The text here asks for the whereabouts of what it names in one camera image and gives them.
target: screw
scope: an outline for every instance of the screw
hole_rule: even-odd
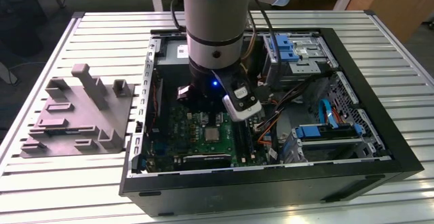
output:
[[[213,58],[219,58],[221,55],[221,53],[216,50],[215,52],[212,52],[212,57]]]

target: green circuit board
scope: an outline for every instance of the green circuit board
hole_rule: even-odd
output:
[[[229,155],[231,167],[263,165],[264,154],[243,161],[236,155],[232,121],[227,113],[189,113],[184,107],[171,107],[168,115],[168,139],[152,145],[157,171],[176,170],[176,165],[188,155]]]
[[[212,126],[203,123],[205,117],[207,114],[188,113],[181,107],[171,108],[168,119],[169,155],[204,153],[229,154],[235,157],[232,125],[227,113],[216,115],[221,118]],[[213,133],[211,140],[207,139],[207,131]]]

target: black plastic frame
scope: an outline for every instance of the black plastic frame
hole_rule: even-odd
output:
[[[131,192],[140,192],[141,195],[152,193],[157,195],[159,191],[167,189],[184,189],[197,187],[217,187],[235,184],[251,184],[251,183],[267,183],[275,181],[293,181],[313,178],[333,178],[344,176],[360,176],[364,178],[378,179],[384,176],[392,175],[390,180],[404,179],[423,170],[422,164],[418,161],[412,150],[384,110],[383,105],[354,63],[354,60],[340,42],[337,35],[331,28],[276,28],[275,33],[280,32],[308,32],[316,31],[323,37],[328,49],[339,63],[341,72],[346,75],[348,83],[359,99],[360,109],[364,109],[376,132],[383,140],[386,147],[388,148],[392,160],[390,161],[372,161],[350,164],[333,164],[333,165],[313,165],[305,167],[269,167],[265,170],[251,171],[223,171],[212,172],[207,174],[160,174],[155,177],[137,177],[127,178],[127,165],[128,165],[128,149],[125,153],[125,161],[122,167],[122,175],[120,182],[120,195],[125,195]],[[268,33],[267,29],[257,29],[259,33]],[[363,189],[372,188],[379,182],[368,180],[360,184],[359,189],[354,190],[354,194],[362,194]],[[331,196],[329,199],[323,201],[337,201],[344,198],[339,196]]]

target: open computer tower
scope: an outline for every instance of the open computer tower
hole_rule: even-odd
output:
[[[149,216],[346,201],[423,170],[333,30],[275,32],[280,69],[268,30],[245,66],[257,97],[276,74],[279,91],[241,122],[179,104],[191,79],[185,36],[153,32],[118,193]],[[273,98],[307,80],[264,133]]]

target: metal slotted table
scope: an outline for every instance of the metal slotted table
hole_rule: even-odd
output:
[[[331,27],[422,161],[424,171],[350,202],[185,215],[153,220],[117,195],[124,152],[18,157],[22,139],[48,94],[49,78],[69,85],[74,63],[90,66],[104,84],[140,84],[149,31],[173,28],[165,12],[74,15],[0,146],[0,223],[392,223],[434,220],[434,80],[375,16],[364,12],[268,12],[273,27]],[[177,14],[183,24],[184,16]],[[259,12],[257,26],[265,27]],[[129,118],[135,119],[131,109]],[[132,133],[135,123],[127,127]]]

